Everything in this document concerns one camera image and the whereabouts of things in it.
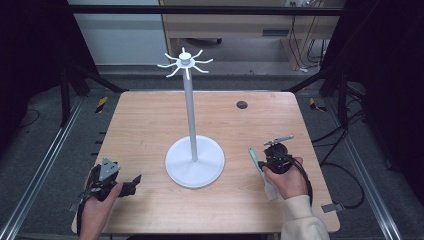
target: stand base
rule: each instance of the stand base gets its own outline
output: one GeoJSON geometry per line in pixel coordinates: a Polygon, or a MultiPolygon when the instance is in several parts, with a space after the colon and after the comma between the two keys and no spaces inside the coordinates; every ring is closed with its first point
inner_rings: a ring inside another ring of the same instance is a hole
{"type": "Polygon", "coordinates": [[[197,189],[213,183],[224,170],[225,158],[221,147],[214,140],[196,136],[198,160],[191,154],[190,137],[175,142],[168,150],[165,167],[177,184],[197,189]]]}

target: white sleeve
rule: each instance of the white sleeve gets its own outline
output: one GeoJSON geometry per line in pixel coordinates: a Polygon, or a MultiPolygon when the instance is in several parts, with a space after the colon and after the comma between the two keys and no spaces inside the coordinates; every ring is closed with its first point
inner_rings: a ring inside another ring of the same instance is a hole
{"type": "Polygon", "coordinates": [[[281,239],[330,239],[325,224],[312,214],[309,196],[301,195],[284,200],[283,211],[281,239]]]}

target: floor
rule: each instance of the floor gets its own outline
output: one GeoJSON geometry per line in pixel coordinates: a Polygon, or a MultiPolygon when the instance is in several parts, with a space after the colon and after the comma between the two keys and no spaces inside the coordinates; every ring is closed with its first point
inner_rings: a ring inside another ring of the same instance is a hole
{"type": "MultiPolygon", "coordinates": [[[[309,55],[311,60],[318,59],[321,46],[319,41],[314,44],[309,55]]],[[[195,90],[280,91],[319,70],[319,66],[314,66],[307,72],[292,71],[276,39],[223,39],[221,44],[214,39],[186,39],[181,47],[192,54],[202,49],[198,60],[214,59],[209,64],[197,65],[210,73],[193,74],[195,90]]],[[[164,77],[172,73],[171,69],[98,68],[104,78],[131,90],[182,89],[178,77],[164,77]]],[[[59,127],[60,89],[53,88],[31,100],[22,128],[9,150],[1,156],[0,225],[3,228],[0,234],[8,230],[7,233],[17,239],[75,239],[69,227],[74,213],[66,208],[77,201],[83,176],[93,166],[119,100],[118,93],[94,81],[87,82],[91,88],[89,96],[71,94],[73,106],[77,106],[73,113],[77,114],[65,127],[69,132],[59,127]],[[105,95],[108,96],[106,107],[102,114],[95,114],[99,99],[105,95]]],[[[296,94],[311,139],[338,126],[334,117],[336,96],[321,98],[318,92],[321,83],[318,81],[296,94]],[[318,109],[311,108],[311,98],[315,99],[318,109]]],[[[348,100],[349,115],[354,116],[361,110],[361,101],[352,97],[348,100]]],[[[366,198],[357,208],[338,212],[341,229],[332,233],[331,239],[424,239],[423,206],[414,198],[402,174],[387,170],[384,154],[366,124],[366,117],[358,115],[351,123],[347,136],[331,152],[328,162],[344,166],[355,178],[331,166],[323,167],[322,171],[334,201],[346,206],[360,201],[361,189],[354,179],[363,186],[366,198]]],[[[341,132],[337,132],[314,145],[318,159],[325,159],[340,135],[341,132]]],[[[1,235],[0,239],[13,238],[1,235]]]]}

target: wooden table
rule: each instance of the wooden table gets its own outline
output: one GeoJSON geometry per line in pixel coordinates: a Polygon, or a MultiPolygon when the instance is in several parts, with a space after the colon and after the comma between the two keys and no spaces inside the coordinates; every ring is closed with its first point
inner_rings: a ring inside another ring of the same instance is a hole
{"type": "MultiPolygon", "coordinates": [[[[184,92],[122,94],[97,159],[122,167],[117,181],[142,174],[133,196],[116,201],[107,233],[270,233],[280,232],[281,198],[269,201],[248,152],[265,160],[265,141],[290,134],[284,142],[304,159],[314,190],[313,211],[330,232],[340,227],[295,96],[287,92],[194,92],[197,135],[215,140],[225,154],[221,176],[197,190],[176,184],[165,170],[169,148],[188,136],[184,92]],[[239,109],[238,101],[248,104],[239,109]]],[[[75,232],[75,221],[72,226],[75,232]]]]}

